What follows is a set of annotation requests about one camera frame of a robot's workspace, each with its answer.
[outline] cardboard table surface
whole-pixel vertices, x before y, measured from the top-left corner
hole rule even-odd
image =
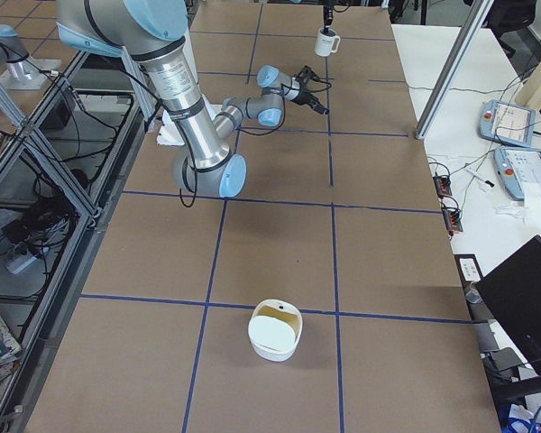
[[[211,102],[257,96],[263,64],[307,64],[331,112],[288,104],[275,134],[234,134],[243,192],[190,209],[177,149],[147,136],[27,432],[499,431],[388,13],[338,14],[327,60],[321,13],[201,5]],[[246,332],[271,298],[303,314],[284,363]]]

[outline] office chair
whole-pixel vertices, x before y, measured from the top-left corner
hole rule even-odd
[[[472,0],[463,0],[471,5]],[[511,58],[515,49],[501,40],[507,32],[526,29],[535,20],[536,0],[495,0],[487,15],[487,27],[493,31],[499,45]]]

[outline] white paper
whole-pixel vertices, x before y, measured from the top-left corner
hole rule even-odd
[[[541,185],[535,182],[521,182],[525,195],[525,225],[541,232]]]

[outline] robotic arm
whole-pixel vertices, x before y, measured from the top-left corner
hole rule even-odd
[[[265,67],[257,77],[262,95],[225,101],[213,122],[183,54],[188,28],[183,0],[59,0],[57,4],[59,35],[67,45],[111,57],[120,57],[125,47],[146,69],[185,143],[173,163],[173,176],[190,192],[233,197],[241,191],[246,162],[231,153],[225,140],[243,119],[257,118],[261,124],[276,126],[283,97],[326,112],[302,78]]]

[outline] label sticker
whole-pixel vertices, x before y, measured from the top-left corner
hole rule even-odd
[[[194,88],[194,81],[183,61],[168,65],[163,70],[149,72],[148,75],[162,99],[182,97]]]

